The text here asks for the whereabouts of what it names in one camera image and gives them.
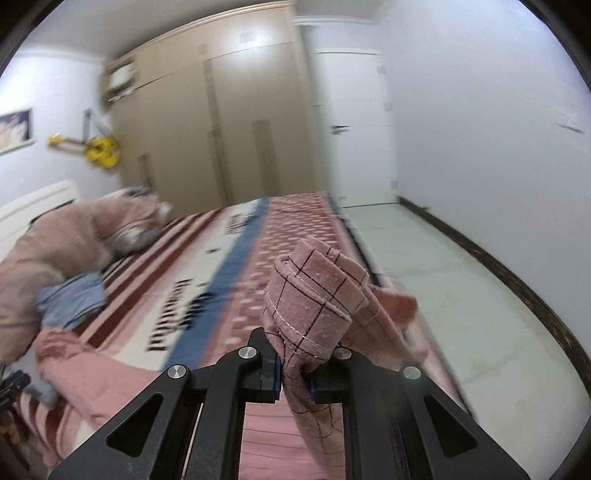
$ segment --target door handle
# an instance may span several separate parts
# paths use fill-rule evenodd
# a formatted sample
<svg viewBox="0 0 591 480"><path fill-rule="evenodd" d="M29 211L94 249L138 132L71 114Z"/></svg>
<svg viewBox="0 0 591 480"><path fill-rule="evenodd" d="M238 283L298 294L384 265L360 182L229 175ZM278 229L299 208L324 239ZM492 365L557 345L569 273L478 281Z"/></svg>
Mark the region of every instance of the door handle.
<svg viewBox="0 0 591 480"><path fill-rule="evenodd" d="M340 135L341 133L348 132L349 125L331 125L330 132L333 135Z"/></svg>

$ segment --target wardrobe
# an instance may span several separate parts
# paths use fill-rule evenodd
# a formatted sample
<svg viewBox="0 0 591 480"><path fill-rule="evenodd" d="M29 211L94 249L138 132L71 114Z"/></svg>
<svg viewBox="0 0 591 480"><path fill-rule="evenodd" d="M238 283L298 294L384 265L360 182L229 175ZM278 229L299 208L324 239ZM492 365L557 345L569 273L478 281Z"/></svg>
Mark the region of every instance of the wardrobe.
<svg viewBox="0 0 591 480"><path fill-rule="evenodd" d="M189 215L317 188L310 100L292 2L172 30L110 64L132 65L110 104L125 185Z"/></svg>

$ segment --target framed picture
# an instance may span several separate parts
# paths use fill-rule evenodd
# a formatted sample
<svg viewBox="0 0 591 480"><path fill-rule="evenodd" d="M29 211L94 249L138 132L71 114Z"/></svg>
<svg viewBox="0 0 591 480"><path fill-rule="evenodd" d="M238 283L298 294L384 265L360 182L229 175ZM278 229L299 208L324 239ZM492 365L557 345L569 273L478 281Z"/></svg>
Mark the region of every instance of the framed picture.
<svg viewBox="0 0 591 480"><path fill-rule="evenodd" d="M0 115L0 155L35 143L33 109Z"/></svg>

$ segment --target bed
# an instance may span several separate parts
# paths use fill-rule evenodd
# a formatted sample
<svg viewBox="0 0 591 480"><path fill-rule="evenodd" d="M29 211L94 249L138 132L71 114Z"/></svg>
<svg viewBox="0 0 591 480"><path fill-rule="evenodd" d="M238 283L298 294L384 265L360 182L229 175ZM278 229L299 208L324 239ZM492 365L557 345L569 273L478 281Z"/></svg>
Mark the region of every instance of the bed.
<svg viewBox="0 0 591 480"><path fill-rule="evenodd" d="M9 232L0 239L2 257L31 219L77 198L76 186L67 181L0 210L0 231ZM261 325L262 295L273 259L308 235L357 260L374 284L392 284L376 268L359 232L324 193L262 198L171 221L148 250L109 266L103 273L107 307L74 332L135 367L163 371L172 364L213 364L245 345ZM406 335L428 345L425 369L467 410L422 317ZM94 431L64 399L48 411L22 394L17 409L39 439L46 465L65 458ZM282 478L324 478L283 399L274 406L247 406L241 462L241 478L250 480L276 478L273 472L285 462L294 467L283 469Z"/></svg>

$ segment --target pink blanket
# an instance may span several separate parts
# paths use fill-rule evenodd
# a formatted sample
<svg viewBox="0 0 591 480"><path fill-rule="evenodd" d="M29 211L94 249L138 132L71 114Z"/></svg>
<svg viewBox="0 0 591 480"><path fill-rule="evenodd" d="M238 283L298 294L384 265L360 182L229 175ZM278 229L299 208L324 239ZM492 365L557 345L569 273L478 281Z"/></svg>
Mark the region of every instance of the pink blanket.
<svg viewBox="0 0 591 480"><path fill-rule="evenodd" d="M156 195L110 195L37 219L0 263L0 362L14 362L38 333L39 290L105 268L113 258L111 238L129 226L160 229L167 221L162 205Z"/></svg>
<svg viewBox="0 0 591 480"><path fill-rule="evenodd" d="M42 330L35 349L39 373L96 429L160 374L122 364L61 329Z"/></svg>
<svg viewBox="0 0 591 480"><path fill-rule="evenodd" d="M416 299L370 286L356 262L308 237L275 259L264 302L263 325L282 359L295 422L319 465L331 478L344 478L342 410L314 404L302 373L326 362L339 341L382 367L422 362L427 352L409 345L400 330L414 320Z"/></svg>

